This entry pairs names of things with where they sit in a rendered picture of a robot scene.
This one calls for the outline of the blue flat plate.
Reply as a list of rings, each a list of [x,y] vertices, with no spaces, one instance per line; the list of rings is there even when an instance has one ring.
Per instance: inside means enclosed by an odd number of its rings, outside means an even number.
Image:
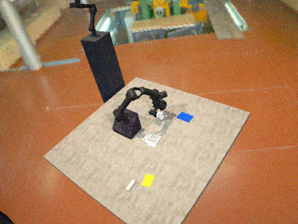
[[[190,122],[192,120],[194,116],[192,115],[189,115],[187,113],[184,113],[184,112],[181,112],[179,115],[178,115],[178,119],[181,119],[181,120],[184,120],[186,122]]]

